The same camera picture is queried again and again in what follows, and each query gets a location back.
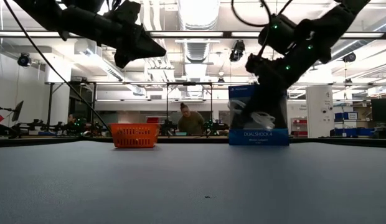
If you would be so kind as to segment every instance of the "table surface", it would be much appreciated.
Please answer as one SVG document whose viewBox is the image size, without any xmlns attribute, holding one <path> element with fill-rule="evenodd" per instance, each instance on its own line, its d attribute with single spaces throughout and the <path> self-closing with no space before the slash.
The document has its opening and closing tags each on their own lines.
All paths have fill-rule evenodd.
<svg viewBox="0 0 386 224">
<path fill-rule="evenodd" d="M 4 147 L 0 223 L 386 223 L 386 149 Z"/>
</svg>

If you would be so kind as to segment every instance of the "dualshock 4 box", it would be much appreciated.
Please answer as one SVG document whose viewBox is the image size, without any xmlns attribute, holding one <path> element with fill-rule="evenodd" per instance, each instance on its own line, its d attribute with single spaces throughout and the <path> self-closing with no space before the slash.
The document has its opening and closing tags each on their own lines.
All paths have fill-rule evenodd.
<svg viewBox="0 0 386 224">
<path fill-rule="evenodd" d="M 230 145 L 288 146 L 290 144 L 286 94 L 281 93 L 271 98 L 270 94 L 266 94 L 266 91 L 261 88 L 260 85 L 229 87 Z M 242 111 L 254 92 L 256 102 L 250 106 L 254 105 L 255 112 L 249 116 L 244 115 Z"/>
</svg>

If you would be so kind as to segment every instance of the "ceiling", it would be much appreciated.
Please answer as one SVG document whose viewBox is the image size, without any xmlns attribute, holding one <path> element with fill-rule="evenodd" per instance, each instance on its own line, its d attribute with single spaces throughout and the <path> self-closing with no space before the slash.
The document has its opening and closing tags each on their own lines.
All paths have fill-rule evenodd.
<svg viewBox="0 0 386 224">
<path fill-rule="evenodd" d="M 191 0 L 197 1 L 197 17 L 200 17 L 200 9 L 205 7 L 205 0 Z M 29 30 L 43 30 L 43 28 L 31 19 L 17 4 L 11 2 L 11 6 L 16 12 L 23 26 Z M 230 7 L 230 0 L 220 0 L 219 17 L 217 19 L 217 26 L 215 30 L 233 30 L 233 31 L 259 31 L 256 27 L 249 27 L 239 22 L 232 13 Z M 266 1 L 273 12 L 279 11 L 285 4 L 286 0 L 268 0 Z M 179 19 L 177 11 L 176 0 L 159 0 L 160 16 L 159 22 L 163 30 L 179 30 Z M 1 10 L 2 0 L 0 0 L 0 30 L 20 30 L 3 5 Z M 295 23 L 301 20 L 315 19 L 322 16 L 331 7 L 334 1 L 331 0 L 294 0 L 284 15 L 289 17 Z M 258 0 L 235 0 L 235 8 L 237 12 L 246 20 L 256 24 L 267 23 L 267 15 L 265 10 L 260 6 Z M 144 9 L 142 6 L 140 19 L 144 18 Z M 357 16 L 349 31 L 373 31 L 380 24 L 386 23 L 386 0 L 371 0 L 368 6 Z M 64 55 L 65 58 L 73 63 L 73 76 L 83 76 L 91 80 L 106 81 L 107 74 L 104 70 L 97 66 L 96 63 L 87 60 L 86 57 L 75 55 L 73 48 L 77 41 L 70 39 L 67 42 L 61 39 L 34 39 L 38 46 L 51 46 L 59 54 Z M 181 77 L 185 74 L 185 58 L 183 45 L 175 43 L 175 39 L 164 39 L 167 57 L 174 67 L 174 76 Z M 205 74 L 210 77 L 219 77 L 219 72 L 223 72 L 225 77 L 230 77 L 231 82 L 239 82 L 252 75 L 245 71 L 245 63 L 247 57 L 243 57 L 238 62 L 230 62 L 229 55 L 231 47 L 236 40 L 220 39 L 219 43 L 210 45 L 209 56 L 206 63 L 207 66 Z M 257 53 L 260 45 L 254 39 L 243 40 L 246 47 L 245 56 L 250 53 Z M 340 40 L 336 44 L 336 48 L 352 43 L 354 40 Z M 5 44 L 11 47 L 30 45 L 27 39 L 3 39 Z M 104 47 L 103 58 L 113 63 L 114 49 Z M 345 64 L 342 61 L 336 60 L 327 65 L 320 65 L 316 70 L 308 71 L 300 80 L 301 82 L 320 82 L 324 77 L 329 77 L 333 82 L 343 82 L 346 78 L 352 78 L 355 83 L 365 83 L 372 81 L 386 81 L 386 40 L 375 40 L 364 47 L 354 51 L 357 55 L 357 60 L 353 63 Z M 264 57 L 276 58 L 278 55 L 269 47 L 265 49 Z M 37 60 L 42 60 L 38 55 L 34 56 Z M 124 69 L 125 75 L 129 73 L 136 74 L 143 73 L 145 68 L 145 60 L 135 60 L 130 62 Z"/>
</svg>

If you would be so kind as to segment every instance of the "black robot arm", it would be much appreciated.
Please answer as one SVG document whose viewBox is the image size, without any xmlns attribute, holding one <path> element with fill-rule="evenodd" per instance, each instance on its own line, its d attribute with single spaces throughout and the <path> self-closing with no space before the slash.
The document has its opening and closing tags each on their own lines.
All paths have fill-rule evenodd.
<svg viewBox="0 0 386 224">
<path fill-rule="evenodd" d="M 268 60 L 261 55 L 249 56 L 246 69 L 258 77 L 261 88 L 252 95 L 243 114 L 247 116 L 253 111 L 263 111 L 263 107 L 278 101 L 316 61 L 328 63 L 331 47 L 344 35 L 369 1 L 336 1 L 339 4 L 321 18 L 304 19 L 298 25 L 282 14 L 272 15 L 270 23 L 261 31 L 258 42 L 264 44 L 268 36 L 267 44 L 284 57 Z"/>
<path fill-rule="evenodd" d="M 14 0 L 43 28 L 56 31 L 66 41 L 69 33 L 116 49 L 115 62 L 124 68 L 139 58 L 162 57 L 166 50 L 150 38 L 142 25 L 136 25 L 141 6 L 126 0 L 113 1 L 113 9 L 97 14 L 104 0 L 63 0 L 62 10 L 55 0 Z"/>
</svg>

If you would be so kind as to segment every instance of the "black cable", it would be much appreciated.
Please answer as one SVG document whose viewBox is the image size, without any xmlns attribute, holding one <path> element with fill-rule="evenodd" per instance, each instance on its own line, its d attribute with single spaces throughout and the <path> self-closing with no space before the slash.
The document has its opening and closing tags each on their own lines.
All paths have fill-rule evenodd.
<svg viewBox="0 0 386 224">
<path fill-rule="evenodd" d="M 266 4 L 265 0 L 260 0 L 260 2 L 263 4 L 263 6 L 265 7 L 266 9 L 266 12 L 268 13 L 269 15 L 269 18 L 270 18 L 270 15 L 271 15 L 271 12 L 270 12 L 270 9 L 268 7 L 268 5 Z M 251 26 L 251 27 L 265 27 L 267 26 L 268 24 L 252 24 L 251 22 L 247 22 L 245 21 L 244 19 L 242 19 L 236 12 L 236 9 L 235 9 L 235 0 L 232 0 L 232 2 L 230 3 L 231 6 L 232 6 L 232 12 L 233 14 L 235 15 L 235 17 L 242 23 L 248 25 L 248 26 Z"/>
<path fill-rule="evenodd" d="M 98 117 L 98 119 L 103 123 L 103 125 L 107 128 L 107 130 L 109 130 L 109 133 L 111 135 L 111 131 L 110 131 L 110 128 L 107 126 L 107 124 L 105 123 L 105 121 L 100 117 L 100 115 L 98 114 L 98 112 L 96 112 L 91 105 L 89 105 L 89 103 L 78 93 L 78 91 L 76 89 L 74 89 L 74 87 L 68 82 L 66 81 L 66 79 L 63 78 L 63 76 L 61 76 L 59 74 L 59 72 L 56 71 L 56 69 L 53 67 L 53 65 L 49 62 L 49 60 L 45 57 L 45 55 L 39 50 L 38 46 L 36 46 L 36 44 L 34 43 L 34 41 L 31 39 L 30 35 L 27 33 L 26 29 L 23 27 L 23 25 L 21 24 L 20 20 L 17 18 L 16 14 L 14 13 L 14 11 L 12 10 L 12 7 L 9 5 L 8 1 L 7 0 L 4 0 L 5 2 L 5 5 L 7 7 L 7 9 L 9 10 L 9 12 L 12 14 L 14 20 L 17 22 L 17 25 L 19 25 L 20 29 L 23 31 L 24 35 L 27 37 L 27 39 L 29 39 L 30 43 L 32 44 L 32 46 L 36 49 L 36 51 L 38 52 L 38 54 L 44 59 L 44 61 L 47 63 L 47 65 L 63 80 L 63 82 L 92 110 L 92 112 Z"/>
<path fill-rule="evenodd" d="M 293 0 L 288 0 L 288 2 L 286 2 L 285 6 L 283 6 L 283 8 L 280 10 L 280 12 L 278 14 L 282 14 L 288 5 L 290 5 L 290 3 L 292 2 Z"/>
</svg>

